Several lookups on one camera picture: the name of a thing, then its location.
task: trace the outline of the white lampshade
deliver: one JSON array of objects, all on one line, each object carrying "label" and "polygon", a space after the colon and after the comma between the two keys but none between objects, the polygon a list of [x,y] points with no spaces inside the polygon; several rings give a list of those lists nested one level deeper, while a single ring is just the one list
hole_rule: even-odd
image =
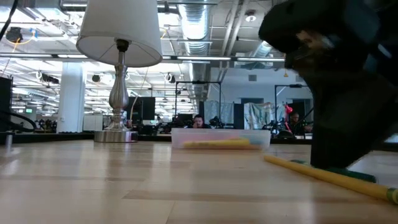
[{"label": "white lampshade", "polygon": [[162,61],[156,0],[89,0],[77,49],[88,58],[116,65],[116,39],[130,41],[127,67]]}]

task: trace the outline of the lamp base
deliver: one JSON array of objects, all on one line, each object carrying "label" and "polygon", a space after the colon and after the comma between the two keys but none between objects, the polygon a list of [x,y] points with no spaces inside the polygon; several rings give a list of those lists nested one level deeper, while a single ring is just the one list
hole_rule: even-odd
[{"label": "lamp base", "polygon": [[137,142],[137,137],[136,131],[96,131],[94,142],[131,143]]}]

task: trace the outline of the silver lamp stand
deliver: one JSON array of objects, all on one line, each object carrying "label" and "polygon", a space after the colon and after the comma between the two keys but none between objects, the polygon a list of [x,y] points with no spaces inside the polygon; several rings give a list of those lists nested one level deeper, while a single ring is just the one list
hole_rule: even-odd
[{"label": "silver lamp stand", "polygon": [[126,87],[127,67],[124,65],[124,57],[129,42],[126,40],[116,40],[119,50],[118,64],[115,65],[115,80],[109,96],[109,105],[112,107],[113,115],[111,124],[104,131],[96,131],[94,142],[136,142],[137,133],[128,130],[123,124],[124,108],[129,104],[129,95]]}]

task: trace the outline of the table lamp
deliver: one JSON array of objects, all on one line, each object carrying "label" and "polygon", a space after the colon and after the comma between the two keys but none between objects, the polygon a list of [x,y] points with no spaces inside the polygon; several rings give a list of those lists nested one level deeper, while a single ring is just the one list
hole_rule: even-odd
[{"label": "table lamp", "polygon": [[76,47],[88,58],[114,65],[116,70],[109,96],[111,124],[95,132],[95,142],[133,142],[136,133],[123,124],[129,103],[125,77],[128,67],[149,67],[162,61],[157,1],[88,1]]}]

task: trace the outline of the plastic container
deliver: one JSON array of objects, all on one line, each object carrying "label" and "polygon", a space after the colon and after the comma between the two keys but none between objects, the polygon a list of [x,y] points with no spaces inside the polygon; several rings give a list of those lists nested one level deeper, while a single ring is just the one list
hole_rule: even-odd
[{"label": "plastic container", "polygon": [[271,132],[267,130],[237,130],[237,129],[195,129],[173,128],[173,148],[183,148],[187,141],[212,141],[244,138],[250,140],[253,146],[267,149],[271,140]]}]

